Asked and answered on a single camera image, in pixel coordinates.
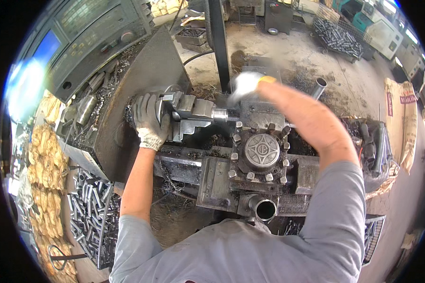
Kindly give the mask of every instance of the worker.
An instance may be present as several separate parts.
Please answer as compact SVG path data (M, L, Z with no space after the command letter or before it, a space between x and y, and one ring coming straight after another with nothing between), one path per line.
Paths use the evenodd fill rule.
M140 150L121 199L110 282L356 282L364 257L362 170L339 119L310 96L269 76L244 72L232 101L258 93L272 101L319 154L319 178L299 235L272 235L260 223L225 219L162 250L151 233L153 161L167 139L166 114L156 119L156 96L140 96L134 122Z

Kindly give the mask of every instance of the gray work glove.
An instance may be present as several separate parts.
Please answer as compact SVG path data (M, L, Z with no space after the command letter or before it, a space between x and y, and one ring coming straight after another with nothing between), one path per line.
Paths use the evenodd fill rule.
M275 78L271 76L265 76L255 71L244 71L234 77L231 82L234 86L234 91L229 96L227 104L232 106L245 97L249 98L257 96L255 91L260 81L274 82Z
M158 151L169 135L170 115L165 114L161 123L156 118L156 95L137 98L132 110L134 125L140 138L140 147Z

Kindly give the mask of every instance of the hand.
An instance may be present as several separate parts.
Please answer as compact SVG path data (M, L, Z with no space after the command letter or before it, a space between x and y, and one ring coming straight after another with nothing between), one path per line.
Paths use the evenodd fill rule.
M275 80L271 76L265 76L254 71L240 73L232 81L235 90L228 98L228 105L235 105L245 97L257 95L255 91L260 81L274 82Z
M165 114L161 123L156 118L156 95L137 98L132 106L134 125L140 138L140 147L158 151L169 135L170 115Z

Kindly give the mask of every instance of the metal bowl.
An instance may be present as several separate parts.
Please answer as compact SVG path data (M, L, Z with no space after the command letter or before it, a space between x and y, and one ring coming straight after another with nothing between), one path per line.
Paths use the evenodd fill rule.
M279 34L278 29L268 29L268 32L271 35L278 35Z

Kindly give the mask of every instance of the gray long-sleeve shirt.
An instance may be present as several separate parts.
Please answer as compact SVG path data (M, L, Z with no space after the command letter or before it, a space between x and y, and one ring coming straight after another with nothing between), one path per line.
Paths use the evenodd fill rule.
M223 221L162 251L148 223L122 216L110 282L356 282L364 223L362 171L336 162L316 184L300 235Z

